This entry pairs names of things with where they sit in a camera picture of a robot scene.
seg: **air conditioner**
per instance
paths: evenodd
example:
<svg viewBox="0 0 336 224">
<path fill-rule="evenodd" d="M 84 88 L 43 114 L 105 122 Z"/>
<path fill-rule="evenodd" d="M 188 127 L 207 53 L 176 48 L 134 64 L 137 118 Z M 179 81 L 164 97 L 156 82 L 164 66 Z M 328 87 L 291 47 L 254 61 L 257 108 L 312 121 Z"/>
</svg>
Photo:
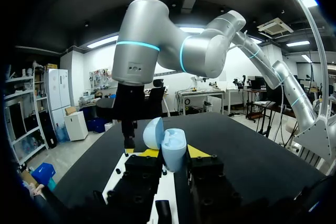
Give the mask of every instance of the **air conditioner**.
<svg viewBox="0 0 336 224">
<path fill-rule="evenodd" d="M 263 31 L 265 33 L 275 35 L 275 34 L 282 34 L 284 32 L 292 33 L 293 30 L 285 24 L 280 18 L 272 19 L 269 22 L 266 22 L 260 26 L 257 26 L 259 31 Z"/>
</svg>

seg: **black tabletop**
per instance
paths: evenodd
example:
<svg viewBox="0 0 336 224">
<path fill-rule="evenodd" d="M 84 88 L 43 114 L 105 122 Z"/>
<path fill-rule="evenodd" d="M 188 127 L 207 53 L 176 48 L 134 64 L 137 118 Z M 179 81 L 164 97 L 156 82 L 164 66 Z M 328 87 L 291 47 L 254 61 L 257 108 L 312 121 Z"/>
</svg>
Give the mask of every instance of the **black tabletop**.
<svg viewBox="0 0 336 224">
<path fill-rule="evenodd" d="M 135 152 L 147 149 L 142 133 L 149 120 L 138 121 Z M 165 129 L 185 131 L 188 144 L 224 162 L 224 171 L 243 197 L 243 204 L 261 197 L 270 203 L 295 196 L 304 186 L 324 177 L 322 173 L 278 144 L 219 113 L 201 113 L 163 119 Z M 92 191 L 103 191 L 124 151 L 121 124 L 100 137 L 70 168 L 55 188 L 55 195 L 68 207 L 80 205 Z M 188 187 L 184 173 L 175 174 L 180 223 L 186 211 Z"/>
</svg>

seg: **silver robotic arm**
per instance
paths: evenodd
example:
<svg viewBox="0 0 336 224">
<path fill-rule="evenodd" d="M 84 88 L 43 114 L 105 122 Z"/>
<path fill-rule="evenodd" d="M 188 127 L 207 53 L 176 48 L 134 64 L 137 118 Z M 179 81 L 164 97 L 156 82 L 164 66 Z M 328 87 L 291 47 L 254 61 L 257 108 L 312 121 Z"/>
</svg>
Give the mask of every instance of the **silver robotic arm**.
<svg viewBox="0 0 336 224">
<path fill-rule="evenodd" d="M 124 94 L 134 94 L 133 90 L 139 92 L 139 87 L 152 82 L 156 62 L 168 69 L 216 78 L 223 71 L 226 53 L 233 42 L 258 68 L 272 89 L 283 85 L 300 134 L 310 131 L 319 119 L 305 92 L 284 62 L 277 61 L 272 66 L 262 50 L 240 32 L 245 23 L 242 15 L 231 10 L 211 21 L 201 34 L 189 36 L 169 20 L 169 9 L 164 3 L 135 0 L 129 5 L 121 25 L 112 77 L 119 82 L 118 89 L 127 90 Z M 324 139 L 327 141 L 323 141 L 322 151 L 321 148 L 312 150 L 320 144 L 318 139 L 300 144 L 324 159 L 330 158 L 334 155 L 335 137 L 329 141 L 329 130 L 326 132 Z"/>
</svg>

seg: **cardboard box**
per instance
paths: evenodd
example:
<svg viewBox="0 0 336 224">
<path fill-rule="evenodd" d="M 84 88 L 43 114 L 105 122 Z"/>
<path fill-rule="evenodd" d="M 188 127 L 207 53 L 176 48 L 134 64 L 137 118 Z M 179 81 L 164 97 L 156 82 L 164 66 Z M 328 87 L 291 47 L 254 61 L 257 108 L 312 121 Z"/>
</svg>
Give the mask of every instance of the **cardboard box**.
<svg viewBox="0 0 336 224">
<path fill-rule="evenodd" d="M 25 182 L 27 182 L 29 185 L 30 185 L 30 183 L 33 183 L 35 187 L 38 187 L 38 182 L 26 170 L 24 170 L 21 173 L 21 178 L 22 178 L 22 180 L 24 180 Z"/>
<path fill-rule="evenodd" d="M 46 64 L 46 69 L 57 69 L 57 65 L 56 64 Z"/>
<path fill-rule="evenodd" d="M 65 108 L 65 115 L 71 115 L 74 112 L 76 112 L 76 108 L 75 107 Z"/>
</svg>

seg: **yellow tape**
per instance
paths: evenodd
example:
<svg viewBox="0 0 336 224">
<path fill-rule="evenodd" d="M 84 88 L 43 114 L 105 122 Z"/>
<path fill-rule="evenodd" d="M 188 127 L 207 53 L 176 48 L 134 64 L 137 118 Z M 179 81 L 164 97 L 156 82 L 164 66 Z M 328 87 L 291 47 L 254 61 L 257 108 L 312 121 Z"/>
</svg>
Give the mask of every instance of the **yellow tape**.
<svg viewBox="0 0 336 224">
<path fill-rule="evenodd" d="M 134 152 L 134 149 L 125 149 L 125 152 L 126 152 L 126 153 L 133 153 L 133 152 Z"/>
<path fill-rule="evenodd" d="M 199 149 L 196 149 L 195 147 L 192 147 L 191 145 L 188 145 L 188 151 L 191 158 L 194 157 L 210 157 L 209 154 L 206 154 L 205 152 L 200 151 Z"/>
<path fill-rule="evenodd" d="M 159 154 L 159 150 L 147 149 L 143 153 L 139 154 L 139 156 L 142 156 L 142 157 L 147 157 L 147 156 L 157 157 L 158 154 Z"/>
</svg>

